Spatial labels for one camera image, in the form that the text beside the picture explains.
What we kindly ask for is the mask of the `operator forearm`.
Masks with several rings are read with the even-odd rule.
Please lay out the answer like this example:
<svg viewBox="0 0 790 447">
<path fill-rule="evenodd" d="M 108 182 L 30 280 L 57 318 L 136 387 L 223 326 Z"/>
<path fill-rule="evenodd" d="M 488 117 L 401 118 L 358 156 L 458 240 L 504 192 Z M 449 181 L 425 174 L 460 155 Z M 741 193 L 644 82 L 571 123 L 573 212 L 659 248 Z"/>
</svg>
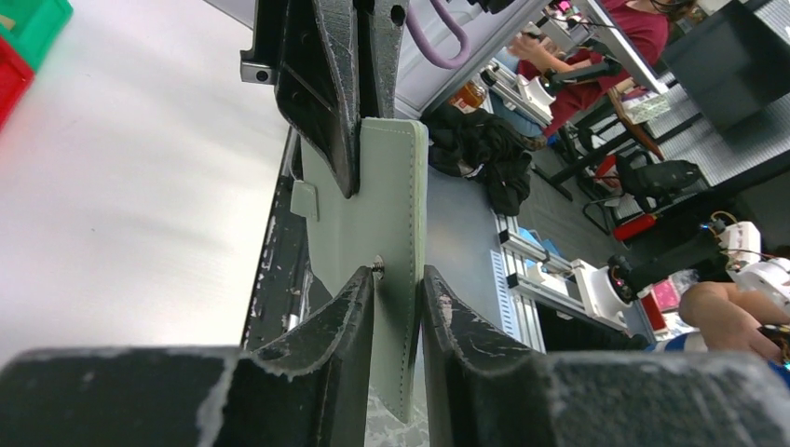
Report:
<svg viewBox="0 0 790 447">
<path fill-rule="evenodd" d="M 704 343 L 706 329 L 736 314 L 753 318 L 759 325 L 758 330 L 764 325 L 789 322 L 789 316 L 765 294 L 742 291 L 733 283 L 723 282 L 706 281 L 690 287 L 682 295 L 678 313 L 685 323 L 699 330 Z"/>
</svg>

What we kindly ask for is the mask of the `operator hand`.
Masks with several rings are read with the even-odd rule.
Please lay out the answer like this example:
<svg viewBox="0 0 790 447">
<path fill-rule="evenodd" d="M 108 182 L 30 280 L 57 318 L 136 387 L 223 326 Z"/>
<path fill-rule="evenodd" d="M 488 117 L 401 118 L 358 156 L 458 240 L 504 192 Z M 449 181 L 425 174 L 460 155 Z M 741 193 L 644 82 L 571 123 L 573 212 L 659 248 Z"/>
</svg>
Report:
<svg viewBox="0 0 790 447">
<path fill-rule="evenodd" d="M 779 362 L 781 349 L 758 330 L 757 322 L 748 315 L 727 317 L 704 331 L 703 338 L 710 350 L 742 351 L 763 359 Z"/>
</svg>

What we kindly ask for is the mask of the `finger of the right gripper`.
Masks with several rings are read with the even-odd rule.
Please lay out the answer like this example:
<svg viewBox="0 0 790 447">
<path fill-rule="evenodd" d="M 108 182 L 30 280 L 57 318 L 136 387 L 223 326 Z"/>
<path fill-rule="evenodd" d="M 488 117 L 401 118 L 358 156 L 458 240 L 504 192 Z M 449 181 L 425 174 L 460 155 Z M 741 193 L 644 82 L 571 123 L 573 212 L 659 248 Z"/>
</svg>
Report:
<svg viewBox="0 0 790 447">
<path fill-rule="evenodd" d="M 358 2 L 361 115 L 392 118 L 407 1 Z"/>
<path fill-rule="evenodd" d="M 319 152 L 344 197 L 359 190 L 361 100 L 351 1 L 258 1 L 240 77 L 271 85 L 282 116 Z"/>
</svg>

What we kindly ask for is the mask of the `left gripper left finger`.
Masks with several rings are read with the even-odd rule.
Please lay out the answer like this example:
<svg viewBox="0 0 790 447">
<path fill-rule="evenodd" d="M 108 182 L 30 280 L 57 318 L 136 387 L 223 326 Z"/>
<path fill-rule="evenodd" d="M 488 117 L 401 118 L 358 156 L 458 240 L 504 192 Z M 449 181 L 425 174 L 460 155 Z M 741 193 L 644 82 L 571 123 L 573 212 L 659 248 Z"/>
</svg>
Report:
<svg viewBox="0 0 790 447">
<path fill-rule="evenodd" d="M 310 318 L 233 346 L 29 351 L 1 372 L 5 446 L 360 446 L 375 276 Z"/>
</svg>

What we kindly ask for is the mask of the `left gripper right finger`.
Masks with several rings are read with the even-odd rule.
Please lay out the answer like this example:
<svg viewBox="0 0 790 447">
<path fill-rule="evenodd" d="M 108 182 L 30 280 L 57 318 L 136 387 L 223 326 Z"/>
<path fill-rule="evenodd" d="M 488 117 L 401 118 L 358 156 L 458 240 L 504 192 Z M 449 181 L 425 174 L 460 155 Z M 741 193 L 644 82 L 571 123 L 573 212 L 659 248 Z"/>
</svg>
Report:
<svg viewBox="0 0 790 447">
<path fill-rule="evenodd" d="M 785 446 L 789 390 L 738 353 L 545 355 L 422 281 L 433 446 Z"/>
</svg>

